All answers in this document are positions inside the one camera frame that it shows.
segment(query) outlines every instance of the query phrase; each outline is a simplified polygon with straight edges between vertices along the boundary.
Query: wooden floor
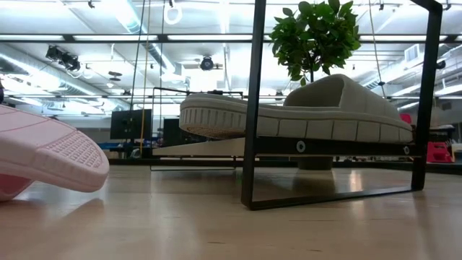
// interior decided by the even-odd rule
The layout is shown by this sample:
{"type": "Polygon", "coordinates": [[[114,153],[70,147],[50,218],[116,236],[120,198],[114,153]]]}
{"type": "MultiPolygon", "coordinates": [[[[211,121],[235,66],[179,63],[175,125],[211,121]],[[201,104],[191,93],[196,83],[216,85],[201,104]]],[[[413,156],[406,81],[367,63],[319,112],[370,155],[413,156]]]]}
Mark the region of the wooden floor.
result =
{"type": "MultiPolygon", "coordinates": [[[[258,169],[257,199],[405,185],[407,172],[258,169]]],[[[424,191],[248,211],[240,171],[112,167],[93,194],[36,183],[0,204],[0,259],[461,259],[462,176],[424,191]]]]}

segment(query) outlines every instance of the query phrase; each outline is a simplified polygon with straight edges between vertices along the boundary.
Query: pink sneaker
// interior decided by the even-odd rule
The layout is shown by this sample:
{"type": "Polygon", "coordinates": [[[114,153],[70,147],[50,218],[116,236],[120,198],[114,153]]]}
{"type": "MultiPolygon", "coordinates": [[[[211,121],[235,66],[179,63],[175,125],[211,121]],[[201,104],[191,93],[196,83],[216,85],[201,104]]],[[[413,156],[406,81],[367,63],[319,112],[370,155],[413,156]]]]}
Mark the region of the pink sneaker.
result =
{"type": "Polygon", "coordinates": [[[96,191],[108,171],[107,157],[82,132],[0,105],[0,200],[12,199],[33,181],[96,191]]]}

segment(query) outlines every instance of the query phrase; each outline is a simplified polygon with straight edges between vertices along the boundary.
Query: white slide sandal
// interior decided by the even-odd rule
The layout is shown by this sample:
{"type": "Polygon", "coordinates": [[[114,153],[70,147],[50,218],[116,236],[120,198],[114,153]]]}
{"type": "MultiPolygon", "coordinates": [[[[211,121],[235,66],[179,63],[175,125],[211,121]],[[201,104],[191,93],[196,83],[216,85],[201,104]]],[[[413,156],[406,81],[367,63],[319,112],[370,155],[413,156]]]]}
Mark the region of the white slide sandal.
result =
{"type": "MultiPolygon", "coordinates": [[[[244,100],[189,95],[181,103],[180,127],[216,139],[243,137],[246,113],[244,100]]],[[[407,143],[412,128],[386,99],[336,74],[291,92],[284,106],[259,105],[257,135],[407,143]]]]}

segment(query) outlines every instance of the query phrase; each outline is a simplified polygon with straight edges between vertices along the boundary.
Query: computer monitor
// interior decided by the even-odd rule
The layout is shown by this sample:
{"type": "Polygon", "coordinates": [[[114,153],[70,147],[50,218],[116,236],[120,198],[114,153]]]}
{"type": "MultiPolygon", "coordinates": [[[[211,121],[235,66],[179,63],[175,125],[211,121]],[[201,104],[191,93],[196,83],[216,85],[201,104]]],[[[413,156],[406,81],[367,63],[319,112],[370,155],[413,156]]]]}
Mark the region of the computer monitor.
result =
{"type": "MultiPolygon", "coordinates": [[[[110,120],[111,139],[140,139],[143,110],[114,111],[110,120]]],[[[152,110],[144,110],[143,138],[151,139],[152,110]]]]}

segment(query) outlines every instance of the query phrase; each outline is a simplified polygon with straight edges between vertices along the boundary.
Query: air duct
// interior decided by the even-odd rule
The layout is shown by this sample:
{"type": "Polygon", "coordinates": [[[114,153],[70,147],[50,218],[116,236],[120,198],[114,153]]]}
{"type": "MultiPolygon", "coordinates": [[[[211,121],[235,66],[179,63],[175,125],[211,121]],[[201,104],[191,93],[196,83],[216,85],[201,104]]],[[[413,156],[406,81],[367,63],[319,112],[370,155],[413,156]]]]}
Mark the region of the air duct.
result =
{"type": "MultiPolygon", "coordinates": [[[[59,71],[58,69],[55,69],[54,67],[49,66],[48,64],[45,64],[42,61],[39,61],[31,56],[28,56],[23,52],[10,47],[7,44],[0,43],[0,50],[1,59],[5,63],[8,63],[9,67],[21,68],[21,70],[15,69],[14,71],[10,72],[6,71],[7,74],[16,74],[15,72],[18,72],[18,77],[40,75],[40,79],[43,82],[45,89],[47,87],[45,84],[47,84],[48,82],[55,82],[57,85],[65,85],[69,89],[67,91],[71,91],[74,94],[77,91],[80,93],[84,93],[86,95],[108,94],[79,79],[74,79],[70,77],[68,74],[59,71]]],[[[113,102],[114,105],[119,106],[124,110],[129,109],[129,105],[123,102],[122,100],[111,100],[111,102],[113,102]]]]}
{"type": "MultiPolygon", "coordinates": [[[[117,20],[125,27],[125,29],[131,34],[147,33],[147,30],[141,26],[140,19],[135,12],[134,6],[131,0],[106,0],[106,3],[110,6],[117,20]]],[[[180,64],[175,66],[170,62],[165,54],[162,53],[159,46],[155,43],[141,43],[146,48],[152,58],[160,64],[162,71],[166,74],[178,74],[177,70],[180,70],[180,64]]]]}
{"type": "MultiPolygon", "coordinates": [[[[418,47],[420,48],[415,48],[415,50],[417,50],[417,53],[414,54],[416,58],[412,61],[407,61],[403,58],[388,65],[386,68],[381,69],[380,72],[382,74],[382,81],[389,83],[410,73],[421,74],[422,63],[424,60],[424,48],[423,45],[418,47]]],[[[438,57],[446,57],[458,48],[459,47],[449,48],[446,44],[440,44],[440,47],[438,48],[438,57]]],[[[375,73],[371,77],[368,77],[366,80],[360,82],[360,84],[371,90],[378,86],[379,81],[378,74],[375,73]]]]}

